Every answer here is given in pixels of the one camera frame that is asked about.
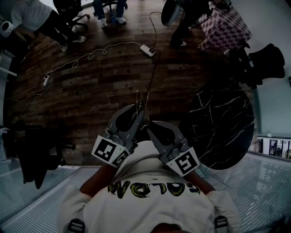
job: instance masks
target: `power strip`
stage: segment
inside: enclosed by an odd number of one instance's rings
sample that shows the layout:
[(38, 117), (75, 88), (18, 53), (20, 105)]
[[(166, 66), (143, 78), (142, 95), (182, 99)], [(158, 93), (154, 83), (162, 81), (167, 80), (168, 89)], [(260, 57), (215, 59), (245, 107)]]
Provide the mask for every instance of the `power strip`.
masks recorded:
[(147, 54), (149, 57), (153, 57), (155, 52), (151, 52), (150, 48), (148, 46), (142, 45), (140, 47), (140, 50), (143, 51), (145, 54)]

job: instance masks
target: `person's leg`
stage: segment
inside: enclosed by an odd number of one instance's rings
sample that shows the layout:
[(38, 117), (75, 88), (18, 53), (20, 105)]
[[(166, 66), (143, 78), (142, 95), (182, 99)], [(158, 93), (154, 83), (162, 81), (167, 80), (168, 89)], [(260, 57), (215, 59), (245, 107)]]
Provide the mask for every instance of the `person's leg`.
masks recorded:
[(209, 10), (208, 2), (207, 5), (183, 5), (183, 9), (185, 10), (185, 17), (182, 22), (179, 24), (178, 28), (174, 32), (170, 44), (175, 46), (183, 45), (182, 37), (183, 35), (189, 31), (189, 27), (194, 24), (203, 14), (207, 13)]
[(118, 0), (118, 2), (117, 2), (115, 19), (120, 24), (126, 23), (126, 20), (122, 17), (125, 4), (126, 4), (126, 0)]
[(65, 45), (67, 43), (67, 41), (63, 37), (63, 35), (60, 34), (60, 33), (58, 33), (56, 31), (56, 29), (54, 28), (54, 26), (52, 25), (50, 16), (44, 22), (44, 24), (37, 30), (37, 32), (40, 32), (41, 34), (44, 34), (46, 36), (49, 36), (51, 39), (59, 42), (61, 46)]
[(126, 0), (118, 0), (116, 6), (116, 17), (121, 18), (124, 12), (124, 6), (126, 4)]
[(102, 6), (102, 0), (94, 0), (92, 4), (95, 11), (94, 14), (98, 16), (98, 19), (101, 20), (105, 18), (105, 13)]
[(63, 18), (54, 10), (52, 10), (49, 18), (52, 27), (56, 28), (60, 33), (68, 37), (69, 40), (76, 41), (79, 39), (80, 35), (74, 33), (63, 20)]
[(172, 38), (171, 45), (172, 46), (181, 46), (183, 44), (182, 36), (189, 30), (188, 27), (192, 24), (192, 15), (185, 13), (185, 17), (175, 30)]

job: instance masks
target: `office chair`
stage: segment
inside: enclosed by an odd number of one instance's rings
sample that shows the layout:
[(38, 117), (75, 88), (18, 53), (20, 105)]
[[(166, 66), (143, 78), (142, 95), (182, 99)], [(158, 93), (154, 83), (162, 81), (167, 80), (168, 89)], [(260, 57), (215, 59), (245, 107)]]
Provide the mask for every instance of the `office chair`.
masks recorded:
[(250, 48), (241, 41), (238, 50), (230, 51), (231, 69), (237, 81), (255, 89), (256, 85), (263, 84), (263, 79), (285, 77), (285, 60), (279, 48), (268, 44), (262, 50), (247, 55), (245, 47)]
[(117, 1), (114, 1), (114, 0), (102, 0), (102, 3), (104, 3), (104, 4), (102, 5), (103, 8), (106, 7), (106, 6), (109, 6), (109, 8), (110, 8), (110, 15), (113, 16), (111, 5), (116, 5), (116, 4), (117, 4)]
[(55, 170), (59, 165), (66, 164), (61, 148), (74, 150), (75, 146), (62, 145), (60, 134), (47, 127), (21, 125), (18, 130), (25, 130), (25, 140), (16, 143), (23, 183), (35, 181), (39, 189), (47, 170)]
[(78, 21), (85, 16), (87, 19), (90, 19), (90, 15), (85, 14), (79, 16), (78, 13), (83, 10), (81, 6), (81, 0), (53, 0), (55, 8), (57, 9), (59, 15), (63, 17), (63, 19), (67, 22), (70, 29), (75, 25), (83, 26), (86, 30), (88, 30), (88, 25), (78, 23)]

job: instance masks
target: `wooden floor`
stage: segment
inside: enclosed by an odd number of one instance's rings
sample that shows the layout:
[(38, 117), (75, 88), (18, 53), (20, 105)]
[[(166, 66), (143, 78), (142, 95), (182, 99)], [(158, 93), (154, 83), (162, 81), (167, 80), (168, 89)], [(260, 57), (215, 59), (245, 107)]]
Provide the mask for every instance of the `wooden floor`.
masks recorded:
[[(82, 20), (89, 30), (77, 30), (87, 37), (87, 41), (69, 44), (68, 51), (62, 53), (55, 41), (39, 36), (21, 64), (19, 76), (7, 85), (5, 97), (23, 100), (35, 94), (38, 86), (38, 93), (44, 92), (46, 88), (42, 88), (41, 84), (45, 73), (97, 48), (130, 41), (152, 47), (155, 33), (149, 14), (162, 11), (164, 2), (128, 0), (124, 14), (127, 24), (113, 25), (109, 20), (106, 30), (101, 29), (100, 22), (93, 16), (93, 7), (84, 9), (81, 13), (91, 15), (90, 20)], [(109, 9), (105, 11), (109, 18)], [(185, 38), (187, 47), (171, 49), (169, 40), (179, 21), (165, 27), (160, 14), (152, 14), (152, 19), (157, 30), (156, 49), (161, 51), (161, 58), (147, 108), (151, 120), (178, 124), (198, 89), (222, 74), (220, 61), (224, 57), (217, 51), (200, 53), (197, 47), (204, 40), (201, 28), (194, 29)], [(26, 124), (62, 124), (64, 140), (76, 145), (74, 151), (64, 151), (67, 163), (96, 165), (98, 161), (91, 155), (91, 150), (97, 135), (102, 134), (114, 112), (136, 102), (137, 90), (146, 91), (157, 57), (156, 54), (151, 59), (138, 45), (129, 44), (109, 47), (107, 55), (97, 51), (92, 60), (84, 57), (75, 69), (72, 69), (72, 64), (66, 65), (50, 74), (53, 83), (49, 90), (34, 97), (23, 116), (31, 99), (20, 103), (5, 101), (5, 126), (11, 126), (20, 117)]]

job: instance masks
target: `person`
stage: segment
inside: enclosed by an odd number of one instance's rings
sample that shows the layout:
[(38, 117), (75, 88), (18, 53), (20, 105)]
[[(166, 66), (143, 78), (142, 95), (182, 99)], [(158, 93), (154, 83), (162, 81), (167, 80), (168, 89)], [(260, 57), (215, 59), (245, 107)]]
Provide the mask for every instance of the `person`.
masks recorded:
[(203, 14), (211, 14), (208, 4), (210, 1), (217, 5), (224, 4), (223, 0), (200, 0), (184, 2), (181, 4), (181, 7), (184, 9), (183, 15), (185, 16), (180, 20), (180, 23), (170, 40), (172, 48), (179, 48), (180, 46), (183, 47), (187, 45), (186, 42), (182, 40), (182, 37), (189, 32), (189, 27), (195, 24)]
[[(126, 4), (126, 0), (118, 0), (117, 2), (115, 19), (120, 24), (126, 23), (126, 20), (122, 17), (125, 4)], [(93, 7), (95, 11), (94, 15), (98, 16), (98, 19), (101, 21), (101, 28), (107, 27), (108, 25), (106, 22), (105, 13), (102, 6), (102, 0), (94, 0)]]
[(216, 191), (195, 172), (180, 177), (164, 167), (152, 141), (143, 141), (119, 168), (104, 164), (80, 189), (67, 186), (57, 229), (213, 233), (219, 215), (239, 232), (240, 216), (227, 191)]
[(74, 33), (57, 12), (40, 0), (17, 0), (11, 18), (15, 28), (23, 25), (33, 32), (49, 36), (59, 42), (63, 52), (67, 51), (68, 45), (62, 34), (74, 43), (82, 43), (86, 40), (86, 37)]

